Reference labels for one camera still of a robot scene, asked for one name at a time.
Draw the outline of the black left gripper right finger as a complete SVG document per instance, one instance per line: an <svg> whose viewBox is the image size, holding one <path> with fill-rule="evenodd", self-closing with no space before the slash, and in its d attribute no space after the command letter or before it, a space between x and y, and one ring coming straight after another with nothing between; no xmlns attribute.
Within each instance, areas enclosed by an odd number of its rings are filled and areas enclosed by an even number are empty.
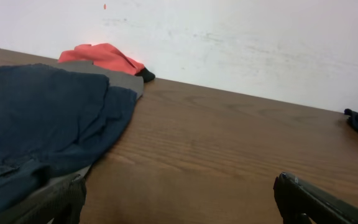
<svg viewBox="0 0 358 224"><path fill-rule="evenodd" d="M273 191L283 224L358 224L358 208L291 173L277 176Z"/></svg>

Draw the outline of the dark blue shorts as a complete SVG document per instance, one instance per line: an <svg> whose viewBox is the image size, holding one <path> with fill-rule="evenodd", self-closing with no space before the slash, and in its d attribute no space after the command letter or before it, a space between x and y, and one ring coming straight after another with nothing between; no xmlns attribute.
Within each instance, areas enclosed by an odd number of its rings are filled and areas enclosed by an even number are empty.
<svg viewBox="0 0 358 224"><path fill-rule="evenodd" d="M95 163L124 132L136 101L102 74L1 66L0 212Z"/></svg>

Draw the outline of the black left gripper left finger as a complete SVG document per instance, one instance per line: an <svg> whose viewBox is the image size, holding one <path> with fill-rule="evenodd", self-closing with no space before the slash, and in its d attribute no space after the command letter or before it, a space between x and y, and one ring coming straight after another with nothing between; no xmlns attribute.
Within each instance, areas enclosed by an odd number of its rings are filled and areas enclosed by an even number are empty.
<svg viewBox="0 0 358 224"><path fill-rule="evenodd" d="M0 224L79 224L86 200L85 179L72 174L0 213Z"/></svg>

